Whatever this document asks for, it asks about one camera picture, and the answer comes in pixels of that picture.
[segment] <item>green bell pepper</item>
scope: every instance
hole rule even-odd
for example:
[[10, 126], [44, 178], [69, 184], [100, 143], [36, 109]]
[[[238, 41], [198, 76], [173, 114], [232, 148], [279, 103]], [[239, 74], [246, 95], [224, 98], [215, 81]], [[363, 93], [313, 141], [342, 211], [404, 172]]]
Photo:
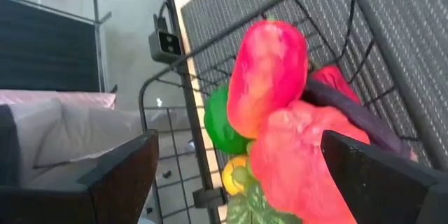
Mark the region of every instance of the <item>green bell pepper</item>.
[[205, 130], [218, 150], [234, 154], [245, 153], [249, 140], [230, 126], [227, 117], [228, 92], [229, 85], [225, 84], [211, 93], [205, 105]]

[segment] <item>gray woven panel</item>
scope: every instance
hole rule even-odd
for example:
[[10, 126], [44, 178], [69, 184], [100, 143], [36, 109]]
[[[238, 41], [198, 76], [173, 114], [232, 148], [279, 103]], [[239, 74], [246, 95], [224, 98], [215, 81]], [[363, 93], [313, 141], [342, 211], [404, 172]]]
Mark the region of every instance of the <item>gray woven panel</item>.
[[[240, 20], [245, 15], [258, 9], [269, 0], [192, 0], [181, 12], [188, 32], [192, 49], [219, 34], [224, 28]], [[342, 51], [344, 35], [347, 30], [347, 16], [350, 0], [300, 0], [316, 21], [317, 26], [328, 39], [330, 47], [337, 53]], [[400, 62], [400, 69], [407, 77], [407, 84], [417, 94], [419, 109], [429, 119], [432, 130], [437, 133], [439, 141], [433, 143], [443, 150], [448, 162], [448, 0], [368, 0], [374, 14], [378, 17], [379, 26], [392, 47], [394, 57]], [[269, 15], [288, 22], [301, 20], [304, 13], [293, 0], [287, 0]], [[239, 47], [246, 25], [222, 41], [195, 56], [196, 72], [205, 80], [200, 81], [203, 97], [217, 84], [228, 81], [234, 60], [229, 55], [235, 54]], [[322, 40], [315, 36], [315, 30], [309, 22], [298, 25], [304, 34], [309, 35], [309, 48], [319, 46]], [[348, 79], [353, 76], [361, 55], [367, 48], [372, 35], [365, 20], [356, 7], [352, 32], [354, 38], [349, 39], [352, 50], [346, 53], [340, 67]], [[329, 49], [323, 47], [311, 53], [310, 57], [325, 64], [331, 60]], [[210, 67], [222, 62], [213, 71]], [[393, 81], [378, 49], [374, 46], [367, 63], [352, 83], [362, 102], [370, 101], [392, 87]], [[405, 136], [408, 144], [419, 156], [420, 162], [430, 166], [428, 156], [419, 141], [412, 140], [417, 136], [414, 126], [397, 91], [392, 91], [384, 98], [368, 106], [371, 112], [387, 120], [398, 135]], [[217, 154], [220, 165], [227, 161], [227, 155]]]

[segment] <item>black metal frame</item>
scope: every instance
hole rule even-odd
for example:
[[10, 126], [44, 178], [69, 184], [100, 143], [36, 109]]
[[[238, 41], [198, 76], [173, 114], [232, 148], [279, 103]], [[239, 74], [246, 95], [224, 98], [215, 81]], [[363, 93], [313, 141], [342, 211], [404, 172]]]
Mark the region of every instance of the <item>black metal frame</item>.
[[67, 18], [71, 18], [74, 20], [78, 20], [81, 22], [86, 22], [88, 24], [94, 25], [94, 30], [95, 30], [95, 37], [97, 40], [97, 61], [98, 61], [98, 81], [99, 81], [99, 90], [101, 92], [106, 92], [106, 80], [107, 80], [107, 69], [105, 66], [105, 56], [103, 55], [102, 49], [101, 49], [101, 32], [100, 32], [100, 27], [112, 17], [112, 12], [109, 11], [108, 13], [106, 13], [103, 17], [99, 16], [99, 8], [98, 8], [98, 0], [92, 0], [93, 1], [93, 13], [94, 13], [94, 19], [90, 19], [87, 17], [82, 17], [80, 15], [76, 15], [73, 13], [68, 13], [66, 11], [63, 10], [58, 10], [56, 8], [53, 7], [49, 7], [49, 6], [45, 6], [43, 4], [40, 3], [34, 3], [32, 1], [28, 1], [28, 0], [11, 0], [11, 1], [15, 1], [18, 2], [20, 4], [24, 4], [27, 6], [33, 6], [35, 8], [39, 8], [41, 10], [45, 10], [45, 11], [49, 11], [51, 13], [55, 13]]
[[[196, 78], [199, 81], [208, 82], [209, 85], [215, 85], [216, 83], [213, 81], [207, 80], [203, 77], [201, 77], [201, 74], [203, 73], [197, 73], [196, 76], [189, 74], [188, 68], [186, 65], [186, 60], [194, 57], [207, 48], [211, 47], [213, 44], [219, 42], [232, 32], [236, 31], [238, 28], [244, 26], [245, 24], [248, 24], [250, 21], [256, 19], [256, 18], [266, 18], [266, 12], [275, 7], [276, 5], [280, 4], [284, 0], [271, 0], [269, 3], [266, 3], [264, 6], [260, 7], [258, 10], [252, 12], [250, 15], [247, 15], [245, 18], [241, 19], [240, 21], [234, 23], [232, 26], [228, 27], [224, 31], [222, 31], [220, 34], [215, 35], [214, 37], [210, 38], [207, 42], [203, 43], [201, 46], [198, 46], [197, 48], [194, 48], [188, 55], [184, 55], [179, 57], [173, 64], [170, 64], [163, 70], [161, 70], [159, 73], [155, 74], [151, 78], [145, 81], [142, 88], [139, 92], [139, 108], [140, 108], [140, 115], [141, 115], [141, 124], [143, 127], [143, 130], [147, 130], [147, 124], [146, 124], [146, 116], [145, 116], [145, 109], [148, 109], [144, 106], [144, 94], [146, 88], [154, 82], [162, 82], [166, 84], [175, 85], [178, 87], [183, 88], [184, 95], [185, 95], [185, 101], [186, 101], [186, 110], [188, 112], [188, 117], [191, 124], [191, 130], [192, 130], [192, 136], [195, 140], [195, 147], [196, 147], [196, 154], [197, 154], [197, 161], [199, 164], [199, 170], [202, 178], [202, 184], [204, 186], [204, 191], [213, 190], [213, 184], [211, 182], [211, 174], [214, 172], [219, 171], [210, 171], [208, 162], [207, 162], [207, 155], [206, 155], [206, 149], [204, 147], [204, 143], [202, 140], [202, 133], [201, 133], [201, 126], [199, 123], [199, 118], [197, 115], [197, 107], [195, 103], [195, 98], [193, 95], [193, 92], [201, 92], [203, 95], [209, 95], [207, 92], [199, 89], [193, 89], [191, 86], [191, 80], [192, 78]], [[351, 0], [350, 2], [350, 12], [349, 17], [347, 19], [347, 31], [345, 34], [345, 40], [344, 40], [344, 47], [340, 53], [336, 53], [331, 46], [329, 45], [328, 40], [325, 38], [325, 36], [322, 34], [321, 30], [316, 25], [314, 19], [311, 17], [310, 13], [307, 11], [305, 6], [300, 2], [300, 0], [294, 0], [294, 2], [300, 7], [302, 12], [305, 14], [305, 19], [300, 20], [298, 22], [294, 22], [294, 25], [300, 25], [303, 22], [311, 22], [312, 27], [315, 29], [315, 32], [313, 34], [308, 34], [308, 36], [320, 36], [323, 42], [323, 45], [321, 47], [326, 47], [333, 57], [333, 61], [328, 63], [336, 64], [339, 68], [340, 66], [340, 60], [347, 54], [347, 51], [349, 50], [351, 53], [356, 54], [355, 47], [359, 49], [360, 52], [363, 52], [363, 59], [360, 62], [356, 62], [355, 65], [351, 65], [352, 71], [354, 74], [348, 78], [348, 83], [352, 83], [356, 80], [357, 76], [360, 76], [361, 68], [363, 68], [366, 65], [367, 58], [369, 54], [372, 52], [372, 48], [374, 46], [377, 47], [378, 51], [380, 52], [382, 59], [384, 60], [386, 67], [388, 69], [388, 73], [392, 77], [393, 80], [393, 86], [388, 88], [387, 90], [383, 91], [381, 94], [376, 96], [374, 99], [371, 99], [369, 101], [365, 101], [363, 104], [364, 106], [367, 106], [370, 108], [370, 105], [376, 106], [375, 102], [379, 99], [382, 99], [387, 94], [390, 94], [392, 91], [396, 90], [402, 99], [405, 109], [407, 110], [409, 117], [411, 121], [414, 123], [414, 127], [416, 129], [416, 132], [419, 137], [424, 136], [424, 138], [420, 138], [420, 140], [423, 142], [425, 149], [427, 150], [427, 153], [430, 157], [430, 161], [432, 162], [432, 165], [436, 169], [443, 169], [448, 170], [448, 164], [444, 164], [441, 162], [443, 154], [439, 150], [434, 149], [434, 145], [431, 144], [434, 141], [437, 141], [438, 138], [436, 137], [435, 133], [431, 131], [431, 125], [423, 115], [423, 113], [418, 109], [420, 107], [418, 99], [416, 94], [411, 91], [410, 87], [406, 85], [405, 76], [402, 73], [402, 71], [389, 71], [389, 69], [399, 69], [399, 63], [397, 61], [397, 58], [394, 57], [394, 50], [392, 47], [388, 44], [388, 41], [385, 37], [385, 35], [382, 32], [382, 28], [379, 26], [379, 22], [377, 20], [377, 17], [375, 17], [374, 12], [372, 11], [372, 8], [368, 4], [368, 0]], [[176, 13], [176, 7], [174, 0], [167, 0], [168, 3], [168, 9], [170, 10], [169, 15], [171, 18], [171, 25], [173, 33], [176, 34], [179, 38], [180, 35], [180, 26], [179, 21]], [[362, 50], [362, 45], [359, 40], [353, 35], [352, 31], [352, 22], [354, 18], [354, 12], [355, 7], [358, 6], [360, 13], [365, 19], [365, 22], [367, 23], [368, 29], [370, 30], [370, 33], [372, 35], [372, 39], [369, 42], [366, 49]], [[182, 52], [184, 52], [183, 44], [181, 43], [181, 49]], [[229, 56], [227, 60], [234, 60], [235, 56]], [[211, 68], [214, 71], [219, 71], [217, 68], [218, 64], [213, 65]], [[174, 71], [178, 73], [181, 77], [181, 84], [178, 83], [171, 83], [167, 82], [165, 80], [161, 80], [160, 78], [163, 77], [165, 74], [169, 73], [170, 71]], [[230, 73], [225, 73], [227, 76], [225, 78], [230, 77]], [[401, 136], [402, 139], [411, 139], [416, 140], [413, 136]], [[158, 194], [157, 190], [154, 190], [155, 193], [155, 199], [156, 202], [158, 202]], [[220, 218], [218, 215], [218, 211], [214, 207], [209, 207], [209, 216], [211, 223], [220, 223]], [[161, 219], [163, 219], [166, 216], [162, 216], [162, 213], [159, 209], [158, 214], [160, 215]]]

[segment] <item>wire rack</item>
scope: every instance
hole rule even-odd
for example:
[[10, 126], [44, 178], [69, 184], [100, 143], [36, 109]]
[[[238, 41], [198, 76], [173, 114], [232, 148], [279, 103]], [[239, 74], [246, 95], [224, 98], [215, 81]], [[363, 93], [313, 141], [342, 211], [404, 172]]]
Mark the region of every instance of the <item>wire rack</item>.
[[[278, 15], [281, 9], [286, 9], [287, 15]], [[190, 205], [187, 201], [189, 196], [182, 187], [185, 207], [165, 215], [159, 211], [161, 223], [167, 217], [180, 211], [187, 213], [185, 223], [193, 223], [190, 211], [194, 208], [206, 209], [210, 223], [225, 223], [225, 216], [222, 216], [224, 215], [222, 213], [220, 216], [217, 207], [227, 203], [228, 195], [216, 182], [212, 181], [211, 177], [222, 172], [230, 156], [215, 148], [205, 148], [204, 126], [198, 116], [198, 111], [203, 109], [203, 106], [197, 106], [195, 95], [200, 94], [202, 100], [207, 102], [213, 90], [229, 81], [238, 45], [244, 32], [253, 22], [265, 19], [267, 16], [285, 20], [302, 31], [307, 39], [309, 57], [321, 65], [337, 65], [347, 83], [359, 96], [362, 106], [387, 121], [396, 134], [411, 146], [421, 163], [432, 166], [433, 159], [428, 156], [424, 142], [419, 138], [421, 134], [418, 134], [421, 132], [419, 129], [424, 125], [421, 123], [421, 118], [413, 116], [414, 113], [409, 106], [410, 99], [403, 96], [406, 89], [403, 87], [402, 77], [391, 71], [396, 68], [396, 64], [392, 60], [391, 50], [375, 21], [376, 18], [370, 10], [368, 1], [346, 0], [343, 9], [334, 11], [339, 14], [337, 18], [343, 20], [343, 27], [328, 26], [325, 20], [319, 19], [319, 11], [322, 10], [316, 10], [312, 3], [305, 3], [303, 0], [271, 0], [220, 34], [211, 36], [207, 42], [194, 48], [191, 53], [182, 56], [145, 82], [139, 96], [144, 130], [147, 130], [143, 102], [145, 89], [152, 83], [164, 83], [183, 89], [186, 101], [186, 106], [183, 108], [187, 110], [190, 120], [190, 127], [183, 130], [192, 132], [200, 172], [196, 178], [200, 177], [203, 185], [203, 189], [193, 193], [194, 204]], [[342, 32], [342, 40], [335, 39], [333, 34], [336, 32]], [[212, 57], [217, 54], [220, 55], [219, 59]], [[195, 73], [189, 72], [187, 60], [193, 60]], [[170, 72], [178, 74], [181, 81], [176, 83], [164, 79], [164, 76]], [[198, 85], [192, 85], [192, 82], [197, 82]], [[174, 141], [174, 129], [171, 128], [170, 132], [173, 133]], [[210, 152], [216, 156], [217, 169], [209, 166], [207, 153]], [[180, 155], [175, 153], [173, 156], [177, 160], [177, 165], [179, 165]], [[188, 179], [192, 178], [181, 176], [179, 183]], [[154, 189], [156, 202], [160, 202], [157, 194], [160, 186], [155, 184]]]

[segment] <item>wicker surface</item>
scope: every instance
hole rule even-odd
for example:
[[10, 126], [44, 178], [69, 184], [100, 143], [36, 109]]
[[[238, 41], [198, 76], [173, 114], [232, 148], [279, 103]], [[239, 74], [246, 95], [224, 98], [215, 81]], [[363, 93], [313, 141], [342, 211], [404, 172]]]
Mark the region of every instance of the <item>wicker surface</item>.
[[[259, 8], [269, 0], [192, 0], [182, 8], [183, 21], [188, 33], [192, 50], [200, 46], [207, 39], [217, 35], [224, 28], [238, 21], [245, 15]], [[346, 16], [349, 11], [349, 0], [301, 0], [317, 25], [322, 29], [334, 50], [340, 52], [344, 44], [344, 35], [347, 30]], [[407, 77], [407, 84], [416, 93], [420, 108], [433, 125], [432, 130], [437, 132], [437, 141], [431, 144], [446, 156], [448, 162], [448, 85], [445, 76], [448, 73], [448, 0], [368, 0], [375, 15], [379, 18], [379, 26], [386, 35], [388, 43], [392, 46], [394, 57], [400, 62], [400, 68]], [[302, 13], [293, 2], [285, 2], [272, 10], [276, 18], [289, 22], [298, 21]], [[304, 33], [312, 32], [308, 25], [301, 27]], [[360, 38], [362, 48], [367, 47], [370, 33], [366, 29], [363, 18], [356, 12], [353, 31]], [[195, 57], [196, 72], [202, 72], [220, 60], [235, 53], [241, 41], [244, 27], [233, 33], [215, 46]], [[321, 41], [309, 41], [309, 47]], [[367, 67], [363, 69], [363, 80], [353, 82], [353, 88], [365, 102], [387, 90], [392, 81], [374, 47], [374, 57], [369, 59]], [[329, 60], [328, 51], [312, 55], [313, 58], [325, 63]], [[233, 63], [228, 62], [221, 69], [231, 71]], [[351, 70], [347, 62], [342, 63], [342, 70], [349, 77]], [[210, 71], [209, 80], [225, 82], [222, 74]], [[208, 92], [213, 86], [199, 82]], [[392, 128], [401, 136], [411, 139], [409, 145], [419, 156], [422, 163], [430, 165], [426, 151], [422, 144], [415, 139], [416, 132], [409, 120], [396, 91], [385, 98], [375, 102], [371, 108], [373, 113], [388, 120]], [[218, 159], [222, 165], [227, 156], [219, 153]]]

